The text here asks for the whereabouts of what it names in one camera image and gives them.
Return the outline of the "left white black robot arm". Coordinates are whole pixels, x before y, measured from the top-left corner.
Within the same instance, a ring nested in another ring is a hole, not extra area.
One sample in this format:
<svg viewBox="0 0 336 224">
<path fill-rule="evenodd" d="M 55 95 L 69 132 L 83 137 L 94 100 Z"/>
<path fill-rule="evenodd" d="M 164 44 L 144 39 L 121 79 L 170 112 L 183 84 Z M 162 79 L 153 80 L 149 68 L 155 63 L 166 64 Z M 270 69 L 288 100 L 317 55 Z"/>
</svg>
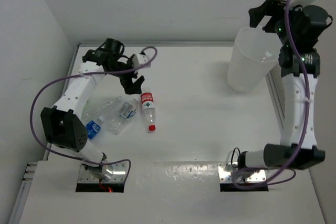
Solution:
<svg viewBox="0 0 336 224">
<path fill-rule="evenodd" d="M 65 94 L 52 106 L 43 108 L 40 117 L 48 143 L 71 151 L 76 158 L 91 167 L 106 160 L 103 152 L 89 141 L 88 131 L 81 121 L 83 109 L 97 84 L 108 74 L 119 78 L 126 94 L 141 93 L 144 77 L 138 77 L 140 67 L 149 65 L 144 52 L 133 54 L 122 62 L 124 45 L 111 38 L 102 46 L 90 49 L 82 57 L 77 77 Z"/>
</svg>

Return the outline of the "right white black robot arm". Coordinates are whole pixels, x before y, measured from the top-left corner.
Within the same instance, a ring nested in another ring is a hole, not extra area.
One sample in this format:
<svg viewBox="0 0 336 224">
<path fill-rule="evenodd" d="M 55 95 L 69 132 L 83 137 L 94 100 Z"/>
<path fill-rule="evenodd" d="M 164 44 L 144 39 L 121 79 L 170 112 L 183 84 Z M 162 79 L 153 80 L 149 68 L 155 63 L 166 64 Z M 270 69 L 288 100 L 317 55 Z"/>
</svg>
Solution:
<svg viewBox="0 0 336 224">
<path fill-rule="evenodd" d="M 281 79 L 285 90 L 285 118 L 279 144 L 266 144 L 261 151 L 245 151 L 238 157 L 238 169 L 288 168 L 304 170 L 325 160 L 325 151 L 317 148 L 314 135 L 314 92 L 320 75 L 321 59 L 315 49 L 318 37 L 330 27 L 333 18 L 322 7 L 301 4 L 289 10 L 289 27 L 299 56 L 291 48 L 285 27 L 284 0 L 265 0 L 248 13 L 249 24 L 275 33 L 282 47 L 279 54 Z"/>
</svg>

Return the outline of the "red label clear bottle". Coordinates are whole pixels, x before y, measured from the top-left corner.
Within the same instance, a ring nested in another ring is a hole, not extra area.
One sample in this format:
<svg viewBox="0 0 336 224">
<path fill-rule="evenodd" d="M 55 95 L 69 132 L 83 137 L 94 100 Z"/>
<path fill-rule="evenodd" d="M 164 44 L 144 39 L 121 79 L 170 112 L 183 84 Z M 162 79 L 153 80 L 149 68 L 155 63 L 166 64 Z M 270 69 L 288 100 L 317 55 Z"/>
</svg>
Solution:
<svg viewBox="0 0 336 224">
<path fill-rule="evenodd" d="M 142 114 L 150 132 L 156 130 L 156 110 L 154 105 L 154 97 L 149 88 L 142 88 L 140 95 Z"/>
</svg>

